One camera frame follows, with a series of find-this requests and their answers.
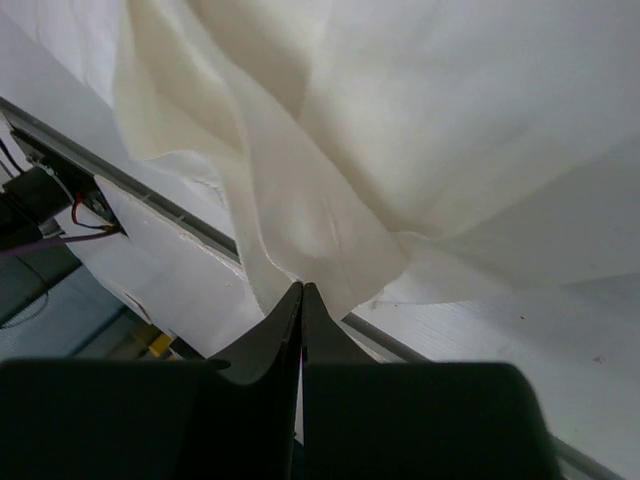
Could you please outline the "white skirt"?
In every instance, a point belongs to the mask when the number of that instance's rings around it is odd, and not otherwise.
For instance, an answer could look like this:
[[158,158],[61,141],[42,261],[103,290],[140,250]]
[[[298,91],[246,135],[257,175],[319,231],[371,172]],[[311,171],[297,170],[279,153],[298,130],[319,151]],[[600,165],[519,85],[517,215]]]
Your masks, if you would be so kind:
[[222,195],[263,310],[639,269],[635,1],[125,1],[135,160]]

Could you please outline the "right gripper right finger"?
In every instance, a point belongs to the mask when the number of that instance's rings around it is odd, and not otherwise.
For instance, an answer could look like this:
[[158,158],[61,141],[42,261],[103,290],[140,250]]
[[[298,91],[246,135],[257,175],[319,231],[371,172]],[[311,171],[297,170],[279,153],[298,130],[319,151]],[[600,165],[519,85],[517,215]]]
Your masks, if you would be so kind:
[[306,474],[311,479],[557,479],[535,392],[498,362],[379,363],[302,297]]

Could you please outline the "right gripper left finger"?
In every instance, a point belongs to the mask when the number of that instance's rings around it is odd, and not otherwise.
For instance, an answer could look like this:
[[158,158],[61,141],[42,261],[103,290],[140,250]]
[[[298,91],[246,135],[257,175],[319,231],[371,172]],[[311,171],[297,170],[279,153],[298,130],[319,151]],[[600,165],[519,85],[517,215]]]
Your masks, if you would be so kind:
[[286,479],[303,287],[208,359],[1,365],[5,479]]

